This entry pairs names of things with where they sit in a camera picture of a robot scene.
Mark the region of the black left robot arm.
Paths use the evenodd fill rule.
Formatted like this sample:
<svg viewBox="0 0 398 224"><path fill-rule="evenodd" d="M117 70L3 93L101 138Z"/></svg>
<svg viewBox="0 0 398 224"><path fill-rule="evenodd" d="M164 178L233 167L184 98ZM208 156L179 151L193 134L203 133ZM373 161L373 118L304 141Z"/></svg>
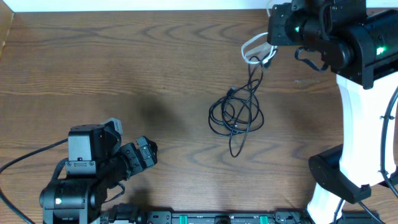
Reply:
<svg viewBox="0 0 398 224"><path fill-rule="evenodd" d="M68 158L40 194L44 223L92 223L99 219L108 189L157 163L158 147L145 136L122 144L116 121L74 126Z"/></svg>

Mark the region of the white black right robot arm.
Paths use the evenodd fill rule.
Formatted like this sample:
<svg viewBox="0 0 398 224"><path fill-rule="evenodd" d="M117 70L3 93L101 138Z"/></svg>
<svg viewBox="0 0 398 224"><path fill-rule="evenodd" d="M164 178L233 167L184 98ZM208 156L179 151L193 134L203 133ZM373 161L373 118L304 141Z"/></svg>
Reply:
<svg viewBox="0 0 398 224"><path fill-rule="evenodd" d="M362 204L374 185L397 192L397 11L368 15L366 2L292 1L267 10L267 41L319 52L336 75L343 143L312 156L316 181L306 207L312 223L345 221L345 203Z"/></svg>

